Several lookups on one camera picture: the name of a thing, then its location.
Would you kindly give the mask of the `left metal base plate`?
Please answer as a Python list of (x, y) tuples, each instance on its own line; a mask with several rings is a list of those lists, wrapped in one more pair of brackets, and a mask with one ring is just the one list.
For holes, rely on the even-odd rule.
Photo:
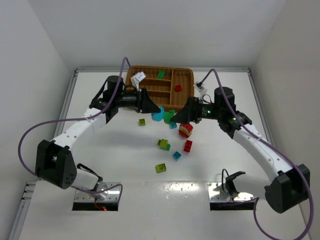
[(76, 190), (74, 195), (75, 203), (93, 203), (95, 200), (103, 204), (118, 203), (123, 191), (120, 182), (100, 182), (94, 193), (87, 193)]

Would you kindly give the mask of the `long cyan lego brick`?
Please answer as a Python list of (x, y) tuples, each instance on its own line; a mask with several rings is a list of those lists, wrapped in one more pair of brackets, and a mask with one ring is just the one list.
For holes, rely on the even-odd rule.
[(172, 122), (169, 126), (171, 129), (177, 128), (177, 124), (175, 122)]

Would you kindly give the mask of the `green lego base brick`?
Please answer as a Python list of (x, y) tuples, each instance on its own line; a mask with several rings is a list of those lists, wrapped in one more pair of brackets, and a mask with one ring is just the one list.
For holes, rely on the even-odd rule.
[(172, 123), (171, 118), (175, 115), (175, 113), (175, 110), (165, 111), (163, 114), (164, 123), (170, 125)]

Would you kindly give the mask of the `red lime stacked lego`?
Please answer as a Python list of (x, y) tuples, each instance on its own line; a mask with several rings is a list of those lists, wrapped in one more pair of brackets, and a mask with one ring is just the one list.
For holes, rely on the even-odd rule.
[(192, 134), (194, 127), (191, 124), (185, 124), (181, 123), (179, 125), (178, 133), (183, 138), (189, 138), (189, 136)]

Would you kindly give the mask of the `brown wicker divided tray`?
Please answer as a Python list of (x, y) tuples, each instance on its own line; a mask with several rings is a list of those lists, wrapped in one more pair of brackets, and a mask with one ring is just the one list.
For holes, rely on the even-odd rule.
[[(159, 71), (165, 71), (163, 79), (157, 79)], [(165, 111), (180, 111), (188, 97), (195, 95), (194, 73), (190, 68), (134, 65), (127, 71), (125, 84), (130, 85), (134, 73), (144, 72), (146, 78), (139, 83), (145, 88), (150, 99)], [(175, 86), (181, 85), (182, 91), (176, 92)]]

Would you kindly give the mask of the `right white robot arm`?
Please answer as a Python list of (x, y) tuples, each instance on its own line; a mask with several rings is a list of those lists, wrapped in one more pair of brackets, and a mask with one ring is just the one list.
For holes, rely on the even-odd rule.
[(171, 121), (198, 124), (202, 119), (216, 120), (220, 129), (241, 145), (268, 177), (263, 180), (249, 176), (244, 171), (235, 172), (227, 176), (223, 184), (227, 194), (250, 193), (266, 200), (279, 214), (308, 199), (310, 170), (304, 164), (293, 167), (267, 145), (252, 121), (236, 110), (235, 95), (231, 88), (216, 88), (213, 103), (189, 97)]

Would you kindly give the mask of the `dark green lego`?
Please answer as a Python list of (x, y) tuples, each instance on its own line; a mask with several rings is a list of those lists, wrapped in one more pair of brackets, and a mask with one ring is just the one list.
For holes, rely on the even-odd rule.
[(157, 79), (163, 79), (165, 74), (166, 74), (166, 72), (164, 70), (160, 70), (157, 75)]

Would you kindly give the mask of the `lime green stacked lego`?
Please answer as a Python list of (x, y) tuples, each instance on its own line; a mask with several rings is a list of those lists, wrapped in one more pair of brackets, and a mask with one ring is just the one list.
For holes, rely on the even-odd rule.
[(166, 150), (169, 151), (171, 148), (171, 145), (169, 144), (167, 139), (159, 139), (157, 142), (157, 146), (162, 149), (162, 150)]

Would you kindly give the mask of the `small red lego brick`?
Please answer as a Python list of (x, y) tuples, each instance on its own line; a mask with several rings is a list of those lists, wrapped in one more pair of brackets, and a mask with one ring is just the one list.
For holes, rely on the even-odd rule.
[(176, 92), (181, 92), (182, 91), (182, 86), (179, 84), (179, 85), (176, 85), (175, 86), (175, 91)]

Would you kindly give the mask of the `small cyan lego brick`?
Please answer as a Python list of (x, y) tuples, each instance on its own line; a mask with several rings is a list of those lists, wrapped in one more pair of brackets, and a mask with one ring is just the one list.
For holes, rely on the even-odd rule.
[(181, 158), (181, 154), (178, 152), (178, 151), (176, 151), (173, 155), (172, 155), (172, 157), (176, 160), (176, 161), (178, 161), (180, 158)]

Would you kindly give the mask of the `small lime lego brick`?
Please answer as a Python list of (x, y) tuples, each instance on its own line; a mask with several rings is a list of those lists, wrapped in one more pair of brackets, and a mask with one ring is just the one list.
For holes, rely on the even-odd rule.
[(139, 119), (139, 126), (145, 126), (146, 125), (146, 121), (145, 121), (145, 119), (144, 118), (142, 118), (142, 119)]

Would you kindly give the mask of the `cyan rounded lego brick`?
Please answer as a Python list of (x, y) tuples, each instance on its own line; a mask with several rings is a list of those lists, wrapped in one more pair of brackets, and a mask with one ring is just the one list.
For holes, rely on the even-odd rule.
[(160, 112), (151, 114), (151, 119), (156, 122), (162, 121), (164, 118), (164, 113), (165, 113), (165, 110), (162, 106), (158, 106), (158, 108), (160, 109)]

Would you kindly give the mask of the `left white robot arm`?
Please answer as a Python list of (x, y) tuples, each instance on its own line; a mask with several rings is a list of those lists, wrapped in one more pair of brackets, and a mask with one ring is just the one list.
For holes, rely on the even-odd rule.
[(69, 187), (93, 193), (103, 178), (81, 163), (72, 152), (106, 125), (120, 108), (133, 108), (137, 113), (159, 113), (160, 108), (150, 99), (145, 88), (124, 84), (121, 76), (109, 76), (89, 107), (65, 132), (52, 140), (42, 140), (37, 146), (35, 174), (61, 189)]

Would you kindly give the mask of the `lime lego brick front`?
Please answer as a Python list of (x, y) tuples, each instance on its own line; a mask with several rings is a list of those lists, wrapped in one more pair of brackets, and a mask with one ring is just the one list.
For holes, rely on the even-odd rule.
[(155, 166), (156, 173), (163, 173), (167, 171), (167, 167), (165, 163), (161, 163)]

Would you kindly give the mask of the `red flat lego brick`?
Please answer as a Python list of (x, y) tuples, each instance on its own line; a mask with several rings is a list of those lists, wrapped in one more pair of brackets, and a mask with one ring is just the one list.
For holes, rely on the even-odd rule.
[(193, 142), (191, 140), (186, 140), (186, 142), (184, 144), (183, 151), (186, 153), (189, 153), (191, 151), (192, 144), (193, 144)]

